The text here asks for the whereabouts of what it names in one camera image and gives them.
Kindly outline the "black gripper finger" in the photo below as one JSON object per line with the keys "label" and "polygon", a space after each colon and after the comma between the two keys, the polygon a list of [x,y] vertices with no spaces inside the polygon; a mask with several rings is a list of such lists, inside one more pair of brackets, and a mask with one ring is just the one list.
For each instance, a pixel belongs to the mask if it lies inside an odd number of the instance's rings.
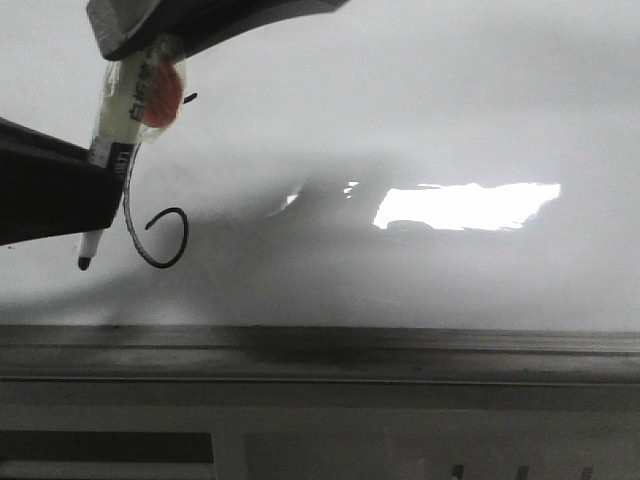
{"label": "black gripper finger", "polygon": [[88,150],[1,120],[1,244],[111,226],[123,181]]}
{"label": "black gripper finger", "polygon": [[169,34],[187,58],[264,25],[332,13],[341,0],[90,0],[86,13],[100,53],[122,60]]}

